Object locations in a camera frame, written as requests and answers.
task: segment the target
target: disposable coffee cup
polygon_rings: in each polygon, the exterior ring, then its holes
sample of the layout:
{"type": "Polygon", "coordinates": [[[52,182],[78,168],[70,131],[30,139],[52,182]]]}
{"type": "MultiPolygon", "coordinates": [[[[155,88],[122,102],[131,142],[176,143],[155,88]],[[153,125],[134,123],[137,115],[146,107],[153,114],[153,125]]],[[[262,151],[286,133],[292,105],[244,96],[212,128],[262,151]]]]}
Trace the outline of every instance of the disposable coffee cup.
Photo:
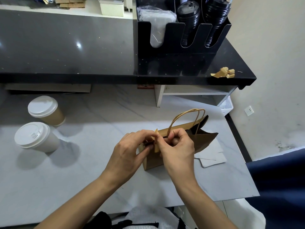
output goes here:
{"type": "Polygon", "coordinates": [[[42,122],[31,122],[20,127],[15,133],[15,143],[23,149],[34,149],[44,153],[58,149],[60,140],[42,122]]]}
{"type": "Polygon", "coordinates": [[[65,116],[59,109],[57,101],[50,96],[33,99],[27,109],[31,116],[40,118],[50,125],[59,126],[65,122],[65,116]]]}

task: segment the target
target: electrical outlet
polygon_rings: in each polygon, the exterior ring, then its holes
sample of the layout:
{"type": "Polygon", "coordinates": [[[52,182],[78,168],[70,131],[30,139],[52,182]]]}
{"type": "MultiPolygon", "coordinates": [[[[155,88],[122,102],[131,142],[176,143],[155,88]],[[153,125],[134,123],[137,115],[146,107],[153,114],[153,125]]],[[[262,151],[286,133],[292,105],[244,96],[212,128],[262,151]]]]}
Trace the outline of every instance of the electrical outlet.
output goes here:
{"type": "Polygon", "coordinates": [[[251,106],[246,107],[245,108],[245,112],[246,112],[247,116],[250,116],[251,114],[254,113],[254,111],[253,111],[251,106]]]}

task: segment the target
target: white napkin stack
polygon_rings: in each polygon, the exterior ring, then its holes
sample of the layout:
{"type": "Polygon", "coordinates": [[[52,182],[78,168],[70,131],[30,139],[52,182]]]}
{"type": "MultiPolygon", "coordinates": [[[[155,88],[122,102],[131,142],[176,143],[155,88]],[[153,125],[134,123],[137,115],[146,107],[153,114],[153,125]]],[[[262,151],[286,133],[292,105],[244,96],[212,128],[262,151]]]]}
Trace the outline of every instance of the white napkin stack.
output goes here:
{"type": "Polygon", "coordinates": [[[203,168],[227,161],[223,154],[223,149],[216,138],[208,147],[206,147],[201,152],[196,153],[195,158],[200,160],[201,166],[203,168]]]}

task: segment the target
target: blue curtain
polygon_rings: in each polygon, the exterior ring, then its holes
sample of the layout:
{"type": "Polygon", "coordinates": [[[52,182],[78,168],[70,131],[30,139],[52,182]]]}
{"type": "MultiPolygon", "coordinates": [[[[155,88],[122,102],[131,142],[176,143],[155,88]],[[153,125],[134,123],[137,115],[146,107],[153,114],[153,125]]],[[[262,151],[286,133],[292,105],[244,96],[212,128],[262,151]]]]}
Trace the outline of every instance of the blue curtain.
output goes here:
{"type": "Polygon", "coordinates": [[[266,229],[305,228],[305,149],[247,163],[260,193],[246,198],[266,218],[266,229]]]}

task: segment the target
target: white marble table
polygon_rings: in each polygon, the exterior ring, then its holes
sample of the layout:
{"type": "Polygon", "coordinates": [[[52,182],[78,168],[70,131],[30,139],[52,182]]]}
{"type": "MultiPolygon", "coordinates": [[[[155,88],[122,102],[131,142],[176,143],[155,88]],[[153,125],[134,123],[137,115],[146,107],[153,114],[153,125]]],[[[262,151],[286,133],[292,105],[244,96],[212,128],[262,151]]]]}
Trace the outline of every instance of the white marble table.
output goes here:
{"type": "MultiPolygon", "coordinates": [[[[27,104],[37,95],[8,96],[0,106],[0,227],[42,221],[97,178],[113,147],[127,132],[167,128],[173,117],[191,108],[205,108],[208,132],[218,132],[227,162],[202,168],[196,178],[214,201],[258,196],[258,191],[219,107],[176,96],[164,96],[156,108],[154,90],[136,85],[95,85],[90,94],[51,95],[66,114],[54,129],[63,140],[52,154],[22,150],[14,144],[17,129],[35,121],[27,104]]],[[[187,123],[195,114],[177,121],[187,123]]],[[[183,205],[164,166],[147,172],[141,166],[98,211],[127,212],[134,206],[183,205]]]]}

